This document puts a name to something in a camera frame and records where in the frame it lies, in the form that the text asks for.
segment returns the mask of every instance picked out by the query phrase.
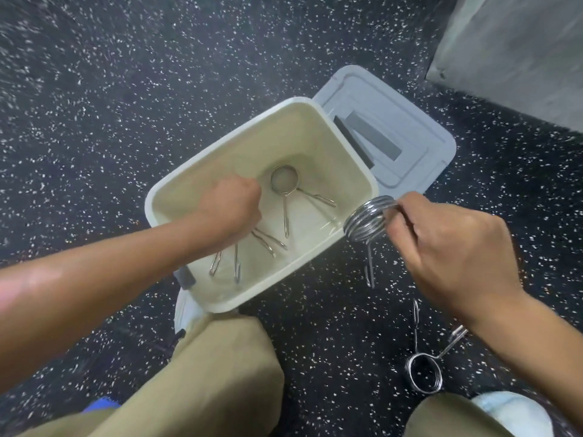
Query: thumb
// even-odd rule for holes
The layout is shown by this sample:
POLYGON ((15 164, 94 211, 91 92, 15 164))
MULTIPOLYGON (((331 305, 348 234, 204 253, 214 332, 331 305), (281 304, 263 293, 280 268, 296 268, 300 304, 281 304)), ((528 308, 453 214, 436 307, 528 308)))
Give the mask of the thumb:
POLYGON ((397 212, 395 217, 387 225, 387 235, 397 247, 411 273, 416 273, 421 269, 421 256, 417 249, 417 240, 404 219, 403 213, 397 212))

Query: white sneaker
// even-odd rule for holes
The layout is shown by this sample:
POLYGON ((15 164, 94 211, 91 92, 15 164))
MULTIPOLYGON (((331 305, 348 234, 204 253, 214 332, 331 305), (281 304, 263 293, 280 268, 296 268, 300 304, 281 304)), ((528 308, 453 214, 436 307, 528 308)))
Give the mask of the white sneaker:
POLYGON ((553 437, 549 413, 531 398, 510 391, 494 391, 472 399, 514 437, 553 437))
POLYGON ((190 291, 180 288, 174 311, 174 331, 186 330, 192 321, 202 316, 205 311, 196 303, 190 291))

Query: person's arm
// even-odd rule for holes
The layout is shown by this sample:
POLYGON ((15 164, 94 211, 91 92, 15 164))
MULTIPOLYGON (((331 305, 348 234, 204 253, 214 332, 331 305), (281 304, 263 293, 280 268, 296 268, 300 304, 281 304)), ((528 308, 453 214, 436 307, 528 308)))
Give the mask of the person's arm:
POLYGON ((260 197, 255 180, 229 176, 181 220, 0 270, 0 392, 149 285, 248 234, 260 197))
POLYGON ((583 335, 522 289, 506 223, 419 193, 399 204, 387 234, 421 292, 583 431, 583 335))

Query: forearm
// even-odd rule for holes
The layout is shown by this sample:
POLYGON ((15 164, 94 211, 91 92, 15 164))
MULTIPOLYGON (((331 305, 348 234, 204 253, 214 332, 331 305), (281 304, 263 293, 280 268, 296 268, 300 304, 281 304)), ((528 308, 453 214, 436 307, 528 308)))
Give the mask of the forearm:
POLYGON ((520 307, 501 307, 475 333, 583 430, 583 335, 577 329, 526 296, 520 307))
POLYGON ((221 236, 211 221, 194 214, 0 270, 0 392, 149 285, 211 254, 221 236))

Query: gray wall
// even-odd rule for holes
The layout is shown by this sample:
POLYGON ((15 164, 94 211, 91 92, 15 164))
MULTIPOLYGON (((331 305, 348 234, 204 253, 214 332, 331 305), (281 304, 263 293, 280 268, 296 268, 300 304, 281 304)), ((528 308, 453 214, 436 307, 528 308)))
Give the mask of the gray wall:
POLYGON ((583 0, 459 0, 427 79, 583 131, 583 0))

